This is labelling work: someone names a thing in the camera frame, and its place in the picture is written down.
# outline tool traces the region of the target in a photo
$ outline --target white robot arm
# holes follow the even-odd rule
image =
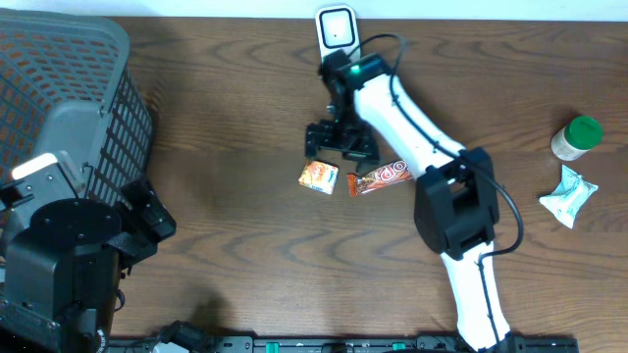
[[[369,127],[380,133],[417,178],[415,222],[426,243],[441,254],[445,263],[460,335],[476,351],[495,346],[506,338],[510,328],[499,306],[492,258],[483,261],[486,293],[478,266],[480,256],[494,250],[493,224],[498,220],[495,190],[489,187],[462,196],[452,194],[448,185],[464,179],[461,176],[468,171],[460,172],[464,166],[436,149],[409,119],[454,156],[477,151],[466,152],[464,146],[438,129],[408,97],[396,76],[392,80],[395,104],[391,70],[377,55],[351,62],[346,53],[337,51],[325,58],[321,74],[332,93],[335,120],[325,128],[321,127],[323,122],[308,127],[306,154],[312,157],[314,148],[329,148],[358,162],[374,160],[379,156],[372,149],[375,143],[369,137]],[[488,160],[488,169],[492,170],[483,150],[480,158]],[[479,187],[481,181],[474,179],[471,184]],[[489,196],[482,199],[479,194]]]

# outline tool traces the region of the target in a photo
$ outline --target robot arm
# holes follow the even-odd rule
[[[14,225],[0,248],[0,352],[104,352],[121,271],[175,234],[144,176],[110,206],[78,197],[77,170],[69,155],[46,153],[0,186],[0,211]]]
[[[379,56],[370,55],[350,63],[344,52],[337,51],[324,60],[321,74],[332,93],[336,122],[332,126],[337,131],[323,135],[320,125],[310,126],[306,151],[308,147],[311,151],[312,145],[333,146],[331,149],[340,149],[354,160],[364,156],[358,162],[372,162],[373,151],[364,141],[373,141],[368,126],[379,132],[417,178],[415,222],[421,236],[441,254],[447,268],[460,335],[476,351],[496,345],[496,336],[499,341],[505,339],[510,328],[499,306],[492,258],[486,258],[483,265],[493,322],[478,267],[480,255],[494,249],[493,224],[498,220],[495,190],[465,171],[459,158],[452,159],[435,149],[399,111],[391,97],[391,71]],[[483,150],[465,151],[414,104],[398,77],[393,78],[392,84],[397,103],[416,125],[444,149],[465,154],[467,160],[492,172],[491,160]],[[352,131],[360,130],[360,122],[368,126],[362,127],[357,142],[347,138],[348,134],[355,134]],[[466,187],[452,193],[449,185],[455,181]]]

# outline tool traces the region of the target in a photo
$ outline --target candy bar wrapper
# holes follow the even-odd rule
[[[331,195],[337,178],[338,167],[323,162],[307,161],[298,183]]]
[[[411,179],[412,175],[405,161],[390,163],[363,177],[355,174],[346,175],[346,180],[349,183],[349,195],[351,196],[365,194],[386,185]]]

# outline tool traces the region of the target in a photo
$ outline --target wood grain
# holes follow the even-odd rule
[[[179,319],[259,335],[455,330],[445,268],[412,222],[414,186],[349,198],[296,183],[305,126],[328,93],[313,21],[115,19],[159,126],[149,166],[178,234],[122,289],[115,335]],[[361,36],[408,39],[400,77],[450,136],[484,146],[526,223],[497,259],[501,306],[516,331],[574,335],[582,352],[628,346],[628,25],[363,21]],[[369,45],[391,59],[396,44]],[[601,146],[567,165],[600,186],[575,228],[538,202],[558,184],[550,139],[577,114]],[[383,147],[386,161],[395,159]],[[354,166],[326,158],[342,173]],[[497,243],[515,223],[501,203]]]

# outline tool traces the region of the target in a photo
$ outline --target jar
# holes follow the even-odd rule
[[[551,151],[563,161],[573,161],[602,142],[602,126],[581,116],[567,124],[551,139]]]

